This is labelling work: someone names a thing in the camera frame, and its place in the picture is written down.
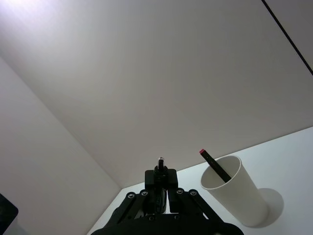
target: white paper cup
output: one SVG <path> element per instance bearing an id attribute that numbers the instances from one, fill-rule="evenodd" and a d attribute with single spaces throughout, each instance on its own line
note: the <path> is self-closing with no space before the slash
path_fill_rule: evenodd
<path id="1" fill-rule="evenodd" d="M 226 156 L 216 161 L 231 176 L 231 180 L 225 183 L 209 166 L 201 177 L 201 186 L 243 225 L 253 227 L 262 223 L 268 215 L 268 206 L 241 159 Z"/>

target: black object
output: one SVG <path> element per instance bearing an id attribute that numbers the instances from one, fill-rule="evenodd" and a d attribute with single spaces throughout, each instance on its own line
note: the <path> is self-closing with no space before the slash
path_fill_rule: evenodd
<path id="1" fill-rule="evenodd" d="M 227 174 L 227 172 L 214 160 L 214 158 L 210 156 L 210 154 L 208 154 L 204 149 L 200 151 L 200 154 L 225 183 L 231 180 L 231 177 Z"/>
<path id="2" fill-rule="evenodd" d="M 166 210 L 168 194 L 170 211 Z M 110 220 L 92 235 L 244 235 L 215 213 L 199 193 L 178 188 L 175 169 L 160 158 L 154 170 L 145 172 L 145 189 L 129 192 Z"/>
<path id="3" fill-rule="evenodd" d="M 0 194 L 0 235 L 4 234 L 18 213 L 19 210 Z"/>

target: cup rim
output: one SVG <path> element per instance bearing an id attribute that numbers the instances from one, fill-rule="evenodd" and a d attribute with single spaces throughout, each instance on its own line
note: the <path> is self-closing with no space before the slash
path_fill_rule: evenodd
<path id="1" fill-rule="evenodd" d="M 224 187 L 224 186 L 226 186 L 227 184 L 229 184 L 229 183 L 236 177 L 236 175 L 238 174 L 239 170 L 240 170 L 241 167 L 242 167 L 242 161 L 241 161 L 241 159 L 240 159 L 239 157 L 237 157 L 237 156 L 235 156 L 235 155 L 227 155 L 227 156 L 224 156 L 224 157 L 220 157 L 220 158 L 218 158 L 218 159 L 216 159 L 216 160 L 218 161 L 218 160 L 220 160 L 220 159 L 228 158 L 228 157 L 235 157 L 235 158 L 237 158 L 237 159 L 239 160 L 239 167 L 238 167 L 236 173 L 234 174 L 234 176 L 231 177 L 231 179 L 230 179 L 228 182 L 222 184 L 221 186 L 218 186 L 218 187 L 215 187 L 215 188 L 206 188 L 206 187 L 204 187 L 203 184 L 202 184 L 202 178 L 203 178 L 204 173 L 209 169 L 210 166 L 208 166 L 208 167 L 205 169 L 205 171 L 204 171 L 204 173 L 202 174 L 201 179 L 200 179 L 200 184 L 201 184 L 201 187 L 202 187 L 203 189 L 205 189 L 205 190 L 215 190 L 215 189 Z"/>

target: white table surface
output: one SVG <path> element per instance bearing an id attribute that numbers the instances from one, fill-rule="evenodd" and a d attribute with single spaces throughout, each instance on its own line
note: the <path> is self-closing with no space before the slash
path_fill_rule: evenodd
<path id="1" fill-rule="evenodd" d="M 200 186 L 200 178 L 207 168 L 207 163 L 178 171 L 179 187 L 186 191 L 192 188 L 198 190 L 225 222 L 238 226 L 245 235 L 313 234 L 313 127 L 238 151 L 232 155 L 242 159 L 247 172 L 258 188 L 272 188 L 282 195 L 284 209 L 274 223 L 263 228 L 248 228 L 240 224 Z M 144 183 L 122 189 L 88 232 L 88 235 L 104 227 L 127 192 L 139 193 L 142 189 L 144 189 Z"/>

